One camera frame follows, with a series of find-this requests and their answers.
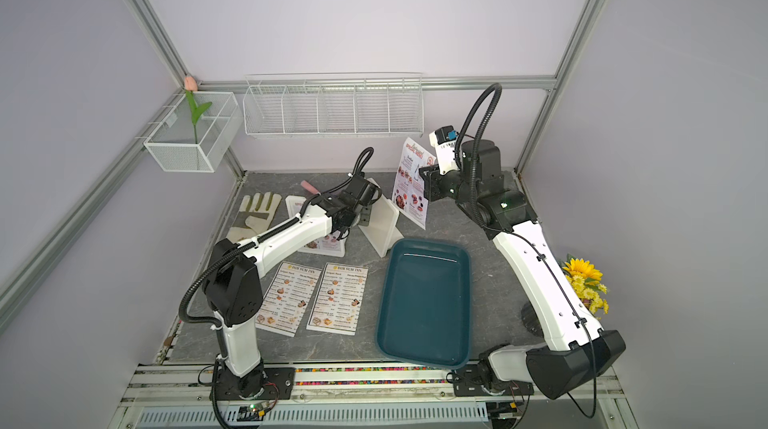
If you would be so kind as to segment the white menu holder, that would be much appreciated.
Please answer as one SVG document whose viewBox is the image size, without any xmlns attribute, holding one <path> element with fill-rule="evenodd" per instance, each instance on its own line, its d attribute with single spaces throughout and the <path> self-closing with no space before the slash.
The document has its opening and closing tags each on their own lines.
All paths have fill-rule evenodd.
<svg viewBox="0 0 768 429">
<path fill-rule="evenodd" d="M 372 204 L 368 224 L 360 229 L 376 253 L 384 258 L 394 244 L 403 238 L 397 228 L 400 211 L 384 194 Z"/>
<path fill-rule="evenodd" d="M 304 203 L 304 201 L 305 201 L 305 197 L 303 197 L 303 196 L 288 195 L 285 198 L 285 205 L 286 205 L 286 208 L 287 208 L 288 216 L 289 217 L 295 216 L 299 212 L 299 210 L 301 209 L 301 206 Z M 312 231 L 312 234 L 317 235 L 317 238 L 315 238 L 315 239 L 319 239 L 319 238 L 324 237 L 325 235 L 331 234 L 331 233 L 321 234 L 319 232 L 320 229 L 322 229 L 322 226 L 320 226 L 318 229 L 315 229 L 315 230 Z M 309 243 L 309 242 L 311 242 L 313 240 L 307 240 L 306 243 L 303 246 L 305 246 L 307 243 Z"/>
</svg>

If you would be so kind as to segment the restaurant special menu sheet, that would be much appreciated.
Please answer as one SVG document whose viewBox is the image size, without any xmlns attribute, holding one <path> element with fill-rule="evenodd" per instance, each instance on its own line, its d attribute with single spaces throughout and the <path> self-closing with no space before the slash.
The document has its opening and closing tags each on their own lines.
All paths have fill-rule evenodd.
<svg viewBox="0 0 768 429">
<path fill-rule="evenodd" d="M 331 257 L 343 257 L 345 255 L 345 241 L 340 238 L 339 231 L 332 232 L 322 238 L 315 239 L 300 249 L 300 252 L 308 254 L 320 254 Z"/>
</svg>

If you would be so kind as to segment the Dim Sum Inn menu sheet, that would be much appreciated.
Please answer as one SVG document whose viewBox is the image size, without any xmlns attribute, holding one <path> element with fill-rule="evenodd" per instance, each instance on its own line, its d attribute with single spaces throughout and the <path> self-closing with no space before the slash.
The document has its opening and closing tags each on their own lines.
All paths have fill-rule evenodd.
<svg viewBox="0 0 768 429">
<path fill-rule="evenodd" d="M 319 268 L 282 262 L 263 296 L 256 328 L 294 337 L 321 275 Z"/>
</svg>

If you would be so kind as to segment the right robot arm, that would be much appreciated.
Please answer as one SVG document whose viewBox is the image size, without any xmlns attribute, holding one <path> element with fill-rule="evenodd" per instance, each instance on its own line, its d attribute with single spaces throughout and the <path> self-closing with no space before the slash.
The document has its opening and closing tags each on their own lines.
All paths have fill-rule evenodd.
<svg viewBox="0 0 768 429">
<path fill-rule="evenodd" d="M 501 154 L 484 133 L 503 88 L 489 85 L 459 129 L 432 132 L 436 162 L 420 168 L 425 199 L 451 198 L 476 223 L 511 266 L 542 330 L 543 341 L 527 348 L 499 346 L 481 358 L 488 383 L 520 381 L 549 399 L 596 383 L 625 352 L 619 331 L 602 326 L 572 287 L 545 239 L 538 216 L 522 190 L 509 186 Z"/>
</svg>

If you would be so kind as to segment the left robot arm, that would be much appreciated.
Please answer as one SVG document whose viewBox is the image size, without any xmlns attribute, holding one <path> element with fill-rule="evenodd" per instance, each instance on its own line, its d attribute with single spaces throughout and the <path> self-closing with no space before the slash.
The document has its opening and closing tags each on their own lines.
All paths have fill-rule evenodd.
<svg viewBox="0 0 768 429">
<path fill-rule="evenodd" d="M 305 200 L 286 221 L 239 242 L 222 239 L 214 245 L 178 307 L 182 322 L 207 325 L 216 334 L 213 386 L 231 381 L 242 399 L 258 396 L 267 386 L 255 326 L 263 303 L 261 278 L 306 244 L 333 234 L 345 237 L 368 222 L 371 207 L 382 197 L 364 172 L 373 154 L 372 147 L 363 149 L 343 182 Z"/>
</svg>

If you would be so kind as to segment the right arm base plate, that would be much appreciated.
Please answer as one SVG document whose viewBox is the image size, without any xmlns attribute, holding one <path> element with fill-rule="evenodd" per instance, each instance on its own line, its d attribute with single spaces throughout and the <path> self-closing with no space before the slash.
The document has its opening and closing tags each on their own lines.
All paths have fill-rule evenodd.
<svg viewBox="0 0 768 429">
<path fill-rule="evenodd" d="M 450 370 L 446 381 L 452 385 L 455 396 L 528 396 L 534 393 L 532 383 L 523 381 L 501 381 L 493 375 L 485 363 L 467 364 L 460 369 Z"/>
</svg>

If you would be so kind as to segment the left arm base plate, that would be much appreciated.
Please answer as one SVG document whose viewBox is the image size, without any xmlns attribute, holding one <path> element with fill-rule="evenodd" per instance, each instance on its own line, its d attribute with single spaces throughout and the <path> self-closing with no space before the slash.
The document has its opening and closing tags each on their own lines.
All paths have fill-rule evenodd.
<svg viewBox="0 0 768 429">
<path fill-rule="evenodd" d="M 240 378 L 224 366 L 212 379 L 212 387 L 218 401 L 287 400 L 295 376 L 294 367 L 276 366 L 256 369 Z"/>
</svg>

